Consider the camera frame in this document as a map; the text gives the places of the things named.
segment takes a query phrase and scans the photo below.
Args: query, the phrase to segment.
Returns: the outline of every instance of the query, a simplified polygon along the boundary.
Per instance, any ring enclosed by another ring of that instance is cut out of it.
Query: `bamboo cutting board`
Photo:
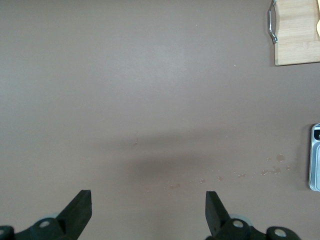
[[[320,62],[317,0],[277,0],[275,65]]]

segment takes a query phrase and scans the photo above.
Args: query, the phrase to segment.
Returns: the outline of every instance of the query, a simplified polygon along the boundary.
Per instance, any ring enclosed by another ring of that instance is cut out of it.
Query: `screw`
[[[49,225],[50,225],[49,221],[43,221],[42,223],[40,223],[39,227],[40,228],[44,228],[44,227],[49,226]]]
[[[235,221],[233,221],[233,226],[235,226],[237,228],[243,228],[244,224],[239,220],[235,220]]]
[[[287,236],[286,232],[283,231],[282,229],[276,228],[274,230],[274,234],[277,235],[278,237],[285,238]]]

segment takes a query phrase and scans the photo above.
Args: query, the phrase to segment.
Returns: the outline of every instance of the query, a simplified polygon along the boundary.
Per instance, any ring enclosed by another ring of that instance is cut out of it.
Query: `metal handle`
[[[277,3],[277,0],[272,0],[271,5],[268,10],[268,21],[269,21],[269,35],[272,38],[273,44],[276,44],[278,42],[278,38],[276,34],[272,31],[272,21],[271,21],[271,9],[275,7],[275,4]]]

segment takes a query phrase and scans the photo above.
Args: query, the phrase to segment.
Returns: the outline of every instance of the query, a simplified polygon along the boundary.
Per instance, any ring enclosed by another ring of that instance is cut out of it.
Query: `table surface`
[[[202,240],[206,191],[262,232],[319,239],[308,187],[320,64],[274,65],[270,1],[0,2],[0,225]]]

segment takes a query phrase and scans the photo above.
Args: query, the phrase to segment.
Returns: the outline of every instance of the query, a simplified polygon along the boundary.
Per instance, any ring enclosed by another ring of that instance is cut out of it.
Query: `silver container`
[[[311,130],[309,186],[320,192],[320,123]]]

